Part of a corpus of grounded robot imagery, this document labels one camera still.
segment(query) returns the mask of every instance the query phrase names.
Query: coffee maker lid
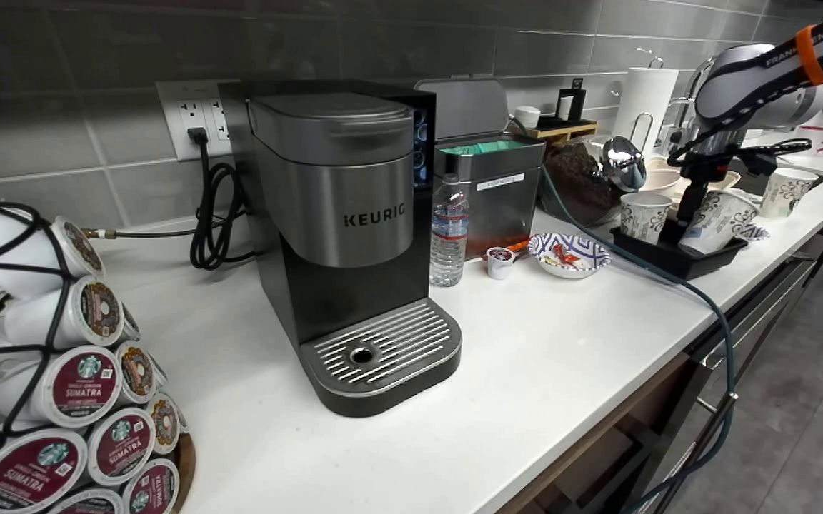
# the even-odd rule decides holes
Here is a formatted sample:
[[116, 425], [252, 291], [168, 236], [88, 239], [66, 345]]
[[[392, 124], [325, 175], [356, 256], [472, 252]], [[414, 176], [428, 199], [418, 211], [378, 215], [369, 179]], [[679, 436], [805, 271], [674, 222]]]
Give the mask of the coffee maker lid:
[[275, 155], [294, 162], [384, 162], [414, 145], [408, 106], [349, 92], [255, 96], [252, 124]]

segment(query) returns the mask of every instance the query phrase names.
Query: gray tile backsplash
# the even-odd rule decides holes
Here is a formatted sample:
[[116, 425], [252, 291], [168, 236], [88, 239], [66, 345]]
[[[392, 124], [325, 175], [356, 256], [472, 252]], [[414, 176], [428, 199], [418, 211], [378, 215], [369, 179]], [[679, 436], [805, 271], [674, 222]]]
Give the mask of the gray tile backsplash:
[[136, 226], [191, 215], [156, 81], [498, 75], [509, 106], [586, 76], [586, 114], [618, 114], [637, 46], [682, 68], [791, 35], [787, 0], [0, 0], [0, 189], [48, 215]]

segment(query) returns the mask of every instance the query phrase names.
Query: keurig logo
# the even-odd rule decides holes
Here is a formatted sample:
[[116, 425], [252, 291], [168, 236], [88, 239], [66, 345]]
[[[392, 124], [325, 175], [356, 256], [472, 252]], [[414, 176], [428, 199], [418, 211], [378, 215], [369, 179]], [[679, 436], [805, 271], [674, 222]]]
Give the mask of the keurig logo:
[[356, 226], [381, 226], [389, 219], [406, 216], [406, 203], [398, 203], [392, 208], [381, 211], [356, 211], [356, 215], [344, 215], [344, 226], [356, 228]]

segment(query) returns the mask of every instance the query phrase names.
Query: bowl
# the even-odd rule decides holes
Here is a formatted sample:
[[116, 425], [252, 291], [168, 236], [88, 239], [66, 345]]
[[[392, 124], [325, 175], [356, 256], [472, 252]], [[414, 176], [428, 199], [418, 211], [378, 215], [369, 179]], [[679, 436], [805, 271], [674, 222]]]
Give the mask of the bowl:
[[528, 253], [542, 271], [566, 279], [591, 278], [609, 262], [609, 252], [601, 243], [574, 233], [534, 233]]

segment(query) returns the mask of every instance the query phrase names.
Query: keurig coffee maker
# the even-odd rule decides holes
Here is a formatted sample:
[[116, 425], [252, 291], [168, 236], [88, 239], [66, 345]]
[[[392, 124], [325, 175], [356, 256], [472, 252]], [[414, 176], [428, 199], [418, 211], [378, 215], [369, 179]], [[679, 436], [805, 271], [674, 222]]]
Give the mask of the keurig coffee maker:
[[224, 96], [245, 195], [276, 239], [262, 288], [318, 398], [366, 418], [446, 381], [461, 329], [428, 299], [435, 96], [362, 82]]

